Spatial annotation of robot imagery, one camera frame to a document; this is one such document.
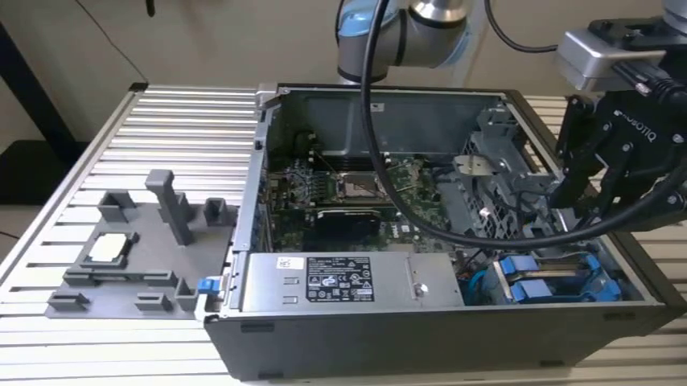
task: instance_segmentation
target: slotted metal surface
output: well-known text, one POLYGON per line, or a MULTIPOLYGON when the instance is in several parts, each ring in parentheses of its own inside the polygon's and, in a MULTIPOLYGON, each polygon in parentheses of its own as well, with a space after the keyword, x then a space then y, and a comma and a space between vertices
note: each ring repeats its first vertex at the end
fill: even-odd
MULTIPOLYGON (((152 168, 172 169, 189 201, 237 204, 255 117, 252 90, 149 87, 128 95, 73 175, 0 265, 0 380, 17 385, 239 384, 201 325, 175 320, 50 320, 46 298, 100 219, 102 192, 126 188, 137 202, 152 168)), ((528 101, 557 132, 564 100, 528 101)), ((636 233, 663 272, 687 295, 687 230, 636 233)), ((620 339, 572 369, 311 380, 323 385, 687 384, 687 318, 653 335, 620 339)))

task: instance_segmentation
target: power supply label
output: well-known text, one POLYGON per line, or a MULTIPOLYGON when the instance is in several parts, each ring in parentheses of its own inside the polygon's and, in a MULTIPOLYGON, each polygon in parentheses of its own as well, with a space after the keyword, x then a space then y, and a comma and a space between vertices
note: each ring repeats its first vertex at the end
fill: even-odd
POLYGON ((309 302, 373 302, 369 257, 308 257, 309 302))

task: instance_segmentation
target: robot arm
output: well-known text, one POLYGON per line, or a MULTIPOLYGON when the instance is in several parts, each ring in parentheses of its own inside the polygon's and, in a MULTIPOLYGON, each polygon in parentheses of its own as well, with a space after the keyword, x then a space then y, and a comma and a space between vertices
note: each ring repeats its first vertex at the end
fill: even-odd
MULTIPOLYGON (((592 100, 568 99, 557 139, 564 178, 552 207, 573 207, 580 227, 627 208, 684 158, 687 135, 687 1, 664 0, 661 18, 596 20, 568 31, 557 66, 592 100), (603 173, 597 195, 584 196, 603 173)), ((648 231, 687 219, 683 188, 636 216, 625 231, 648 231)))
MULTIPOLYGON (((413 0, 407 10, 399 10, 392 2, 377 24, 365 82, 384 79, 389 66, 433 68, 457 59, 468 35, 464 3, 413 0)), ((343 9, 337 72, 349 83, 360 82, 375 4, 375 0, 353 0, 343 9)), ((564 177, 549 204, 575 209, 581 218, 576 229, 616 212, 629 213, 651 189, 657 197, 656 181, 684 163, 687 1, 664 0, 663 4, 661 18, 595 21, 588 28, 567 32, 557 47, 525 51, 499 30, 501 40, 519 51, 557 49, 557 65, 569 83, 579 90, 607 92, 596 101, 569 98, 557 140, 564 177), (588 195, 589 178, 601 171, 601 190, 588 195)), ((492 15, 489 23, 497 29, 492 15)), ((632 213, 640 207, 643 212, 632 216, 624 230, 651 230, 687 218, 687 199, 679 189, 651 203, 651 207, 636 206, 632 213)))
MULTIPOLYGON (((337 73, 345 83, 359 83, 361 58, 375 0, 353 0, 339 18, 337 73)), ((467 2, 413 0, 400 10, 392 2, 384 14, 372 80, 387 77, 389 66, 435 68, 452 63, 467 45, 467 2)))

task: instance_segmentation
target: black cord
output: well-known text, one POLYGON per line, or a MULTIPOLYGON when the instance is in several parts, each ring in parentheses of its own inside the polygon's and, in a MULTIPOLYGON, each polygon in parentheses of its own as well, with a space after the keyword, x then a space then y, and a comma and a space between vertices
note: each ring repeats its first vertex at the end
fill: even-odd
POLYGON ((475 253, 472 253, 472 256, 468 257, 468 259, 464 261, 463 266, 459 269, 457 275, 463 274, 464 271, 469 268, 469 264, 472 264, 472 261, 476 259, 476 257, 480 255, 480 253, 484 253, 484 249, 479 248, 475 253))
POLYGON ((505 35, 505 32, 503 32, 501 27, 496 23, 496 18, 493 17, 492 0, 484 0, 484 11, 487 12, 487 19, 489 21, 489 24, 492 25, 493 32, 496 32, 496 36, 513 50, 524 52, 525 54, 544 54, 547 52, 555 52, 557 50, 557 44, 545 47, 527 47, 521 44, 517 44, 505 35))
POLYGON ((381 30, 381 19, 384 10, 387 9, 388 0, 379 0, 376 2, 375 14, 372 16, 372 24, 365 45, 365 55, 363 61, 363 73, 360 77, 360 115, 363 117, 363 132, 365 134, 365 144, 369 150, 371 162, 375 168, 376 177, 388 198, 391 199, 396 209, 405 219, 429 236, 443 240, 448 243, 467 245, 475 248, 484 249, 504 249, 504 250, 532 250, 545 247, 552 247, 560 244, 569 244, 576 241, 588 240, 611 232, 617 227, 627 224, 645 209, 648 209, 659 200, 665 199, 673 189, 681 185, 684 181, 684 174, 687 173, 687 160, 683 160, 679 167, 673 169, 667 178, 656 185, 651 192, 624 210, 615 213, 603 221, 592 224, 588 228, 579 231, 559 233, 552 236, 533 237, 517 240, 499 240, 485 237, 475 237, 460 235, 444 231, 443 229, 428 224, 421 217, 419 217, 412 208, 404 202, 396 188, 393 181, 387 173, 384 159, 380 154, 379 144, 376 142, 375 129, 372 123, 371 113, 371 78, 372 78, 372 64, 375 63, 375 50, 376 39, 381 30))
MULTIPOLYGON (((524 214, 521 201, 520 201, 520 204, 517 204, 517 201, 515 201, 515 206, 512 206, 511 204, 508 204, 505 201, 503 201, 499 197, 496 197, 493 195, 493 193, 489 191, 487 186, 484 186, 484 183, 479 183, 479 185, 473 185, 473 188, 475 188, 473 193, 472 193, 473 195, 479 195, 479 190, 476 189, 477 187, 495 205, 497 205, 499 207, 503 207, 504 209, 509 209, 511 211, 513 211, 515 213, 519 213, 520 215, 524 214)), ((527 206, 528 206, 529 210, 535 209, 529 203, 527 203, 527 206)))
MULTIPOLYGON (((523 191, 517 192, 517 195, 515 196, 515 206, 520 207, 523 204, 523 191)), ((521 211, 515 212, 515 222, 517 224, 517 235, 520 239, 524 239, 524 213, 521 211)))
POLYGON ((6 232, 0 231, 0 235, 6 236, 6 237, 9 237, 9 238, 12 238, 12 239, 18 240, 18 236, 13 235, 12 233, 6 233, 6 232))
POLYGON ((139 72, 139 75, 140 75, 140 78, 143 79, 144 82, 147 83, 151 83, 148 81, 148 78, 145 77, 145 75, 143 75, 143 72, 140 71, 139 67, 134 65, 133 61, 129 59, 129 57, 126 56, 126 54, 124 54, 124 52, 118 49, 117 47, 117 44, 114 44, 114 42, 112 41, 112 39, 109 38, 109 35, 106 34, 102 26, 100 25, 100 23, 97 22, 96 18, 93 17, 92 13, 88 11, 88 9, 85 8, 84 4, 81 4, 81 1, 80 0, 74 0, 76 4, 78 4, 78 6, 81 7, 81 10, 84 10, 85 14, 88 15, 88 17, 90 18, 90 20, 93 21, 93 23, 96 24, 96 27, 97 29, 100 30, 100 32, 102 33, 102 35, 105 36, 105 39, 106 41, 109 42, 109 45, 112 46, 112 48, 114 50, 117 50, 118 54, 121 55, 121 57, 126 60, 126 62, 129 62, 130 64, 130 67, 136 70, 136 72, 139 72))
POLYGON ((437 167, 435 170, 431 171, 431 177, 436 179, 440 175, 447 175, 452 171, 455 171, 455 168, 452 166, 437 167))
POLYGON ((581 217, 580 221, 577 221, 577 224, 575 225, 573 230, 585 228, 591 224, 591 222, 593 221, 595 218, 596 218, 596 215, 587 213, 587 215, 584 217, 581 217))
POLYGON ((145 0, 145 11, 148 12, 148 17, 155 16, 155 0, 145 0))
POLYGON ((336 39, 336 45, 339 45, 339 24, 341 23, 341 9, 344 8, 345 0, 339 0, 339 7, 336 9, 336 20, 333 21, 333 38, 336 39))

